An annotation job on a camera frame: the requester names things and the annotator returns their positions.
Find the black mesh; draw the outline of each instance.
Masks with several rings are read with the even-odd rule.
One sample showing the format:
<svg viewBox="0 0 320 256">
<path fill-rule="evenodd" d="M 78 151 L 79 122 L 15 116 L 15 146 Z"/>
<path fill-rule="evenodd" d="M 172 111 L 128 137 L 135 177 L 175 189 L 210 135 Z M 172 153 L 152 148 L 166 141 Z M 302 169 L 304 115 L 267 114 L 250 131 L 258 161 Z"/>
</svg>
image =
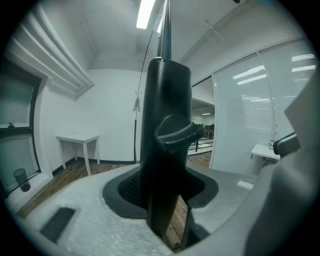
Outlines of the black mesh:
<svg viewBox="0 0 320 256">
<path fill-rule="evenodd" d="M 118 192 L 123 199 L 141 207 L 140 171 L 123 180 L 118 186 Z"/>
</svg>

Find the ceiling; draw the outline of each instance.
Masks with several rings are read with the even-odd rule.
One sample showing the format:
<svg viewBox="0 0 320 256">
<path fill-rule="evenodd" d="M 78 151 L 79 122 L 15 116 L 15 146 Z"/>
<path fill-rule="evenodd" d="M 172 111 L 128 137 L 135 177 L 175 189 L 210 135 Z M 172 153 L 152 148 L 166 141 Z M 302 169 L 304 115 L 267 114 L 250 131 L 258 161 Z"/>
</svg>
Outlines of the ceiling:
<svg viewBox="0 0 320 256">
<path fill-rule="evenodd" d="M 136 28 L 140 0 L 58 0 L 58 3 L 73 31 L 86 36 L 94 56 L 89 69 L 141 70 L 164 0 L 155 0 L 147 29 Z M 233 0 L 172 0 L 172 59 L 180 62 L 236 6 Z M 156 31 L 153 33 L 147 61 L 156 56 L 158 35 Z"/>
<path fill-rule="evenodd" d="M 192 100 L 192 115 L 202 115 L 202 114 L 214 114 L 215 113 L 215 106 L 205 104 L 196 100 Z"/>
</svg>

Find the gray textured surface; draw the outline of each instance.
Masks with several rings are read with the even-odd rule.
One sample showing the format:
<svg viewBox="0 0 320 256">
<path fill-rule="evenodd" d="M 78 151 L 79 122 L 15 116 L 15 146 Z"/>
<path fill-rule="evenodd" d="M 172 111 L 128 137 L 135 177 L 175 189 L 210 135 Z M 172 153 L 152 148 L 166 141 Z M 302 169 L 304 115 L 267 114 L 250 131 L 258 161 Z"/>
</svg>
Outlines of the gray textured surface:
<svg viewBox="0 0 320 256">
<path fill-rule="evenodd" d="M 27 222 L 39 231 L 59 207 L 70 207 L 77 211 L 57 242 L 69 252 L 86 256 L 172 254 L 145 220 L 121 218 L 102 199 L 105 183 L 136 166 L 74 181 L 31 212 Z"/>
<path fill-rule="evenodd" d="M 91 256 L 172 254 L 149 229 L 145 220 L 121 218 L 102 199 L 105 183 L 136 166 L 126 166 L 77 180 L 30 213 L 28 223 L 40 230 L 59 207 L 77 209 L 57 243 L 60 249 L 48 247 L 51 255 L 57 255 L 57 252 L 61 252 L 60 255 L 69 252 Z M 211 255 L 214 252 L 215 255 L 242 255 L 248 232 L 268 192 L 273 167 L 265 167 L 258 178 L 254 175 L 192 168 L 218 182 L 217 196 L 206 207 L 192 210 L 195 223 L 214 233 L 181 254 Z M 255 185 L 250 191 L 237 186 L 238 181 Z"/>
<path fill-rule="evenodd" d="M 249 189 L 238 186 L 237 183 L 244 181 L 254 184 L 257 176 L 194 166 L 192 169 L 214 179 L 219 186 L 217 195 L 206 207 L 191 210 L 194 222 L 201 225 L 209 233 L 213 233 L 231 217 L 250 192 Z"/>
<path fill-rule="evenodd" d="M 248 234 L 265 203 L 275 165 L 266 166 L 257 177 L 253 189 L 235 213 L 213 234 L 182 251 L 181 256 L 244 255 Z"/>
</svg>

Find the window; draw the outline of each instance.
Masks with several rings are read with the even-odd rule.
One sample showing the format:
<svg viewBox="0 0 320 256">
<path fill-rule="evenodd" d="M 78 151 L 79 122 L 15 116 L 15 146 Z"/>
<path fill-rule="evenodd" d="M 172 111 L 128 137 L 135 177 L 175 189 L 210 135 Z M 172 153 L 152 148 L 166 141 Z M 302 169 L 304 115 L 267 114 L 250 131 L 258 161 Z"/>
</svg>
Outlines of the window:
<svg viewBox="0 0 320 256">
<path fill-rule="evenodd" d="M 18 188 L 13 172 L 40 172 L 34 142 L 34 111 L 41 79 L 4 59 L 0 70 L 0 189 Z"/>
</svg>

